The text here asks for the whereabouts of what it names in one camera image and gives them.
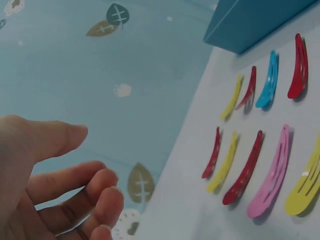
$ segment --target yellow hair clip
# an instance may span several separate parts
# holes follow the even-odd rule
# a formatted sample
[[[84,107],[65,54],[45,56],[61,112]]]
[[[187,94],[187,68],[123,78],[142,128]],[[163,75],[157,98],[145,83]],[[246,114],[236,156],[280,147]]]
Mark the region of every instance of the yellow hair clip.
[[[316,144],[311,153],[310,159],[305,166],[304,172],[299,178],[286,198],[284,211],[288,215],[301,214],[311,203],[320,188],[320,133],[317,136]]]
[[[236,84],[235,84],[235,89],[234,89],[233,96],[232,96],[228,106],[226,106],[225,110],[221,114],[221,116],[220,116],[221,120],[225,121],[228,118],[228,116],[230,116],[232,111],[234,110],[234,108],[236,106],[236,103],[237,103],[237,100],[238,100],[238,97],[239,97],[239,93],[240,93],[240,90],[241,90],[243,79],[244,79],[244,76],[241,73],[239,73],[238,74],[238,79],[237,79]]]
[[[235,153],[236,153],[236,144],[238,139],[238,133],[234,131],[232,133],[232,140],[229,147],[229,152],[225,156],[223,161],[222,167],[219,169],[218,173],[212,178],[211,182],[207,185],[206,191],[211,193],[213,192],[218,186],[221,186],[231,168],[231,165],[234,161]]]

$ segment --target white surface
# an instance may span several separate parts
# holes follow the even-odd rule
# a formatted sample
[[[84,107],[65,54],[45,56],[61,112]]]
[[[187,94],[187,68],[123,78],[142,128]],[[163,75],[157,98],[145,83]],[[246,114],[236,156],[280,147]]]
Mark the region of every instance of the white surface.
[[[319,239],[320,203],[303,217],[284,212],[287,195],[304,171],[320,130],[320,6],[300,16],[244,56],[214,48],[183,128],[175,143],[153,197],[142,216],[136,240],[316,240]],[[305,38],[309,59],[309,88],[305,99],[287,98],[295,67],[295,34]],[[268,112],[253,107],[234,111],[224,124],[220,114],[228,104],[237,74],[245,75],[238,102],[246,93],[251,67],[257,67],[255,101],[265,83],[270,50],[279,53],[278,84]],[[287,173],[276,204],[265,222],[249,219],[248,204],[271,166],[281,128],[289,124],[294,138]],[[206,192],[201,174],[211,156],[216,127],[223,129],[215,174],[232,137],[241,133],[231,170],[218,195]],[[265,133],[260,156],[238,206],[223,206],[222,198],[242,171],[257,136]]]

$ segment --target blue wallpaper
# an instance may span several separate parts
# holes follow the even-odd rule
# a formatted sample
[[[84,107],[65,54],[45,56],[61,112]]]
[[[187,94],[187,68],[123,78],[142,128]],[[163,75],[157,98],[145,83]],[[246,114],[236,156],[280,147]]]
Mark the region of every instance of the blue wallpaper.
[[[117,224],[115,240],[133,238],[175,143],[211,53],[202,39],[217,2],[0,3],[0,113],[88,126],[80,149],[33,173],[88,160],[115,170],[121,218],[133,216]]]

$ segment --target hair clip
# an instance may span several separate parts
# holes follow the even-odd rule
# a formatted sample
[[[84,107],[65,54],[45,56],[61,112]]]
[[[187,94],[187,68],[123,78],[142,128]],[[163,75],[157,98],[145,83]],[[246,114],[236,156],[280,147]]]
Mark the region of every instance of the hair clip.
[[[248,89],[246,90],[246,93],[245,93],[242,101],[235,108],[235,110],[238,110],[239,108],[241,108],[248,101],[253,101],[253,98],[255,97],[254,92],[256,90],[256,79],[257,79],[257,68],[256,68],[256,66],[253,66],[251,69],[251,77],[250,77]]]
[[[278,60],[276,51],[270,53],[269,68],[266,76],[265,84],[260,97],[255,103],[256,108],[264,108],[271,103],[275,97],[278,82]]]
[[[207,185],[206,191],[211,193],[213,192],[218,186],[221,186],[231,168],[232,162],[234,161],[235,153],[236,153],[236,145],[238,140],[238,133],[234,131],[232,133],[232,140],[229,147],[229,152],[225,156],[223,161],[222,167],[219,169],[219,172],[212,178],[211,182]]]
[[[210,178],[212,173],[215,170],[215,166],[216,166],[218,155],[219,155],[219,151],[220,151],[220,144],[221,144],[221,135],[220,135],[219,127],[217,127],[216,128],[215,142],[214,142],[212,155],[211,155],[211,158],[209,160],[209,163],[207,164],[204,172],[202,173],[202,178],[203,179]]]
[[[239,93],[240,93],[240,90],[241,90],[243,79],[244,79],[244,76],[239,73],[238,74],[238,79],[237,79],[236,84],[235,84],[235,89],[234,89],[233,96],[232,96],[228,106],[226,106],[225,110],[221,114],[221,116],[220,116],[221,120],[225,121],[230,116],[232,111],[234,110],[235,105],[236,105],[237,100],[238,100],[238,97],[239,97]]]
[[[289,125],[285,124],[281,131],[271,168],[247,208],[247,215],[251,219],[259,217],[265,212],[281,188],[289,160],[289,130]]]
[[[229,191],[224,195],[222,203],[224,205],[229,205],[234,203],[238,198],[240,198],[245,191],[249,180],[251,178],[252,173],[254,172],[260,149],[264,140],[264,134],[261,130],[258,131],[256,136],[253,148],[249,155],[249,158],[240,174],[238,179],[235,181],[233,186],[229,189]]]
[[[304,172],[286,198],[284,210],[289,215],[301,214],[311,203],[320,188],[320,133]]]
[[[305,43],[301,35],[295,35],[295,67],[292,78],[292,83],[288,91],[288,98],[295,99],[305,89],[308,81],[308,57]]]

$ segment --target blue box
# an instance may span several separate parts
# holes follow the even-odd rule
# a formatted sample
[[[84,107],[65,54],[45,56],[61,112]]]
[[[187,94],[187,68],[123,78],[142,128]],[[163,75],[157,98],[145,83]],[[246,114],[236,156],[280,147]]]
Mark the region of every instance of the blue box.
[[[203,41],[241,54],[318,0],[220,0]]]

